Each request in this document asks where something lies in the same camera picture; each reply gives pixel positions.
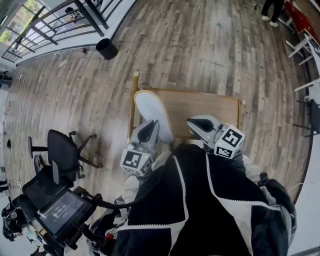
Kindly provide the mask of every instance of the metal railing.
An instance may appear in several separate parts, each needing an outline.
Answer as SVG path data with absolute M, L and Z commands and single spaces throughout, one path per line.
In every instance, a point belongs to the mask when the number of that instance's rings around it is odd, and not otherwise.
M 11 32 L 15 33 L 18 36 L 12 42 L 12 44 L 7 48 L 7 50 L 3 53 L 2 58 L 14 63 L 16 60 L 22 59 L 24 55 L 30 52 L 35 53 L 35 51 L 38 50 L 39 48 L 42 48 L 50 44 L 58 45 L 58 42 L 61 40 L 69 39 L 69 38 L 80 36 L 80 35 L 90 34 L 90 33 L 98 33 L 101 37 L 103 37 L 104 36 L 103 31 L 99 28 L 94 18 L 87 11 L 84 4 L 87 4 L 87 6 L 94 13 L 96 18 L 103 25 L 103 27 L 105 29 L 108 29 L 109 26 L 107 25 L 106 21 L 122 0 L 119 0 L 119 3 L 117 3 L 117 5 L 113 8 L 113 10 L 110 12 L 107 18 L 103 17 L 103 13 L 106 11 L 106 9 L 111 5 L 111 3 L 114 0 L 110 0 L 107 7 L 104 8 L 102 11 L 98 10 L 98 6 L 102 3 L 103 0 L 98 0 L 96 4 L 92 3 L 91 0 L 83 0 L 83 1 L 84 3 L 81 3 L 80 0 L 67 0 L 40 17 L 39 15 L 44 10 L 45 8 L 44 6 L 37 13 L 32 12 L 30 9 L 24 6 L 24 8 L 28 9 L 31 13 L 34 14 L 34 16 L 29 22 L 28 26 L 25 28 L 25 30 L 20 34 L 9 27 L 6 27 L 8 30 L 10 30 Z M 56 14 L 57 11 L 73 3 L 77 7 L 76 9 L 72 9 L 71 12 L 57 16 Z M 62 18 L 66 16 L 70 16 L 72 14 L 76 14 L 74 18 L 67 21 L 63 21 Z M 54 17 L 54 19 L 44 21 L 48 17 Z M 60 28 L 68 24 L 76 23 L 78 21 L 85 20 L 85 19 L 87 20 L 88 23 L 84 23 L 78 26 L 70 27 L 68 29 L 59 31 Z M 57 21 L 60 21 L 61 23 L 59 25 L 54 26 L 53 24 Z M 43 26 L 37 27 L 36 25 L 39 23 L 42 23 Z M 74 34 L 67 35 L 65 37 L 55 38 L 59 35 L 62 35 L 74 30 L 87 28 L 87 27 L 93 27 L 94 30 L 74 33 Z

